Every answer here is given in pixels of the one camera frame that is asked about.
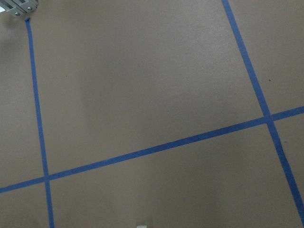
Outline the aluminium frame post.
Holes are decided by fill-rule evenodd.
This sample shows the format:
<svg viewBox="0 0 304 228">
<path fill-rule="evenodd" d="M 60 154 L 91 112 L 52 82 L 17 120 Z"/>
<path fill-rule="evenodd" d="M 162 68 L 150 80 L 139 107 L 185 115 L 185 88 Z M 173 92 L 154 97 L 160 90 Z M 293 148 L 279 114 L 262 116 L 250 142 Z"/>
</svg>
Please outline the aluminium frame post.
<svg viewBox="0 0 304 228">
<path fill-rule="evenodd" d="M 31 13 L 38 6 L 38 0 L 0 0 L 0 12 L 6 12 L 16 17 Z"/>
</svg>

